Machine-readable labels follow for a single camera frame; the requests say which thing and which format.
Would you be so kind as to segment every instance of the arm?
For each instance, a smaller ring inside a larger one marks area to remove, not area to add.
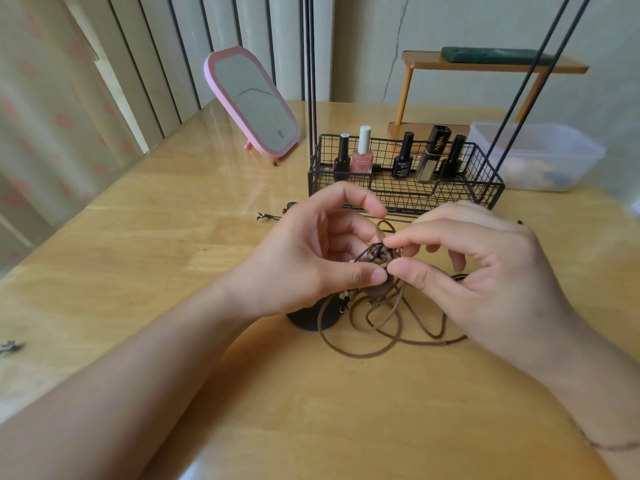
[[[387,237],[389,273],[431,297],[468,336],[547,386],[613,473],[640,476],[640,365],[574,311],[533,232],[470,203],[446,204]],[[481,268],[455,282],[413,258],[420,245]]]
[[[290,209],[238,266],[0,426],[3,478],[137,478],[226,348],[258,317],[292,312],[387,274],[348,263],[384,217],[372,192],[337,184]]]

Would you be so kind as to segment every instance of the person's left hand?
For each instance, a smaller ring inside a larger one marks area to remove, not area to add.
[[[242,315],[258,318],[311,306],[331,293],[380,285],[387,272],[366,262],[349,262],[370,242],[376,226],[348,203],[382,218],[387,209],[375,193],[339,182],[290,208],[240,264],[220,279]]]

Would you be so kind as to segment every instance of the white bottle cap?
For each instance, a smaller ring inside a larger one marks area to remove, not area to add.
[[[360,127],[360,140],[358,142],[358,153],[364,155],[369,151],[369,139],[371,138],[371,126]]]

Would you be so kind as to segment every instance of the leather cord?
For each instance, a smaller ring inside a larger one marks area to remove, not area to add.
[[[386,230],[386,232],[396,231],[396,229],[393,227],[393,225],[390,222],[383,219],[383,220],[380,220],[376,225],[379,231],[378,233],[379,235],[382,233],[382,229],[380,229],[380,226],[382,224],[386,224],[387,226],[389,226],[390,230]],[[397,256],[400,256],[400,250],[392,250],[392,249],[386,248],[382,244],[382,242],[377,242],[375,244],[370,245],[366,250],[364,250],[362,254],[360,254],[360,256],[358,256],[355,259],[355,261],[375,262],[386,269],[388,263],[390,263]],[[427,329],[427,327],[420,320],[420,318],[415,313],[415,311],[413,310],[413,308],[411,307],[407,299],[404,297],[404,290],[407,284],[402,280],[393,281],[393,276],[391,276],[390,274],[388,276],[389,276],[389,279],[387,280],[386,283],[382,285],[361,288],[361,289],[351,291],[349,293],[348,308],[349,308],[349,323],[351,324],[351,327],[353,329],[363,333],[376,331],[379,334],[389,338],[390,339],[389,343],[379,350],[369,352],[369,353],[364,353],[364,354],[355,354],[355,353],[347,352],[346,350],[343,350],[340,347],[332,344],[324,334],[323,327],[322,327],[322,320],[323,320],[324,312],[326,311],[327,306],[329,306],[329,303],[331,302],[331,300],[335,299],[339,295],[338,293],[334,293],[324,301],[324,304],[320,308],[320,312],[318,313],[318,322],[317,322],[318,332],[320,332],[320,338],[322,338],[324,343],[327,344],[332,350],[335,350],[336,352],[342,355],[345,355],[347,357],[371,358],[371,357],[377,357],[379,355],[384,354],[389,349],[391,349],[391,347],[396,345],[396,343],[398,342],[401,342],[403,344],[409,344],[409,345],[417,345],[417,346],[444,347],[448,345],[457,344],[467,339],[466,335],[461,335],[460,337],[457,337],[452,340],[439,340],[443,338],[447,329],[447,315],[444,312],[442,313],[442,320],[440,321],[440,331],[437,333],[432,333]],[[452,278],[455,281],[462,281],[465,277],[467,277],[467,274],[463,274],[463,273],[454,274],[452,276]],[[366,299],[369,300],[371,309],[365,314],[365,321],[367,322],[369,327],[363,328],[356,324],[353,317],[353,312],[356,309],[356,307],[362,302],[364,302],[364,300]],[[425,341],[410,340],[410,339],[403,339],[401,337],[402,329],[403,329],[403,319],[402,319],[402,315],[400,315],[398,311],[400,302],[404,303],[404,306],[407,307],[407,309],[409,310],[409,313],[411,313],[413,319],[416,321],[416,323],[418,323],[420,329],[423,332],[425,332],[425,334],[427,334],[427,336],[430,337],[432,340],[425,340]],[[382,318],[382,320],[380,320],[380,322],[375,324],[371,321],[369,316],[382,306],[386,306],[390,310],[388,314],[384,318]],[[381,330],[381,328],[384,325],[386,325],[386,323],[388,323],[389,320],[391,320],[391,318],[393,317],[396,318],[396,323],[397,323],[395,333],[389,333],[384,330]]]

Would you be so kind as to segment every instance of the nail polish bottle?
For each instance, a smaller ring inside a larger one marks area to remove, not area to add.
[[[369,149],[371,126],[360,127],[358,150],[351,157],[351,173],[370,173],[373,163],[373,153]]]
[[[460,154],[465,145],[467,137],[463,134],[457,134],[451,144],[449,157],[442,163],[438,178],[452,179],[458,176],[460,172]]]
[[[447,147],[450,136],[451,129],[448,126],[433,126],[429,135],[429,144],[422,154],[418,168],[415,171],[415,179],[418,182],[428,182],[434,177],[434,172],[444,153],[444,149]]]
[[[340,146],[338,147],[338,158],[333,161],[333,179],[336,182],[348,179],[350,163],[349,134],[342,133],[340,135]]]
[[[413,133],[407,131],[404,133],[404,140],[400,147],[400,154],[394,159],[394,165],[391,169],[391,176],[395,178],[406,178],[411,171],[411,163],[413,156],[411,154],[411,145],[413,144]]]

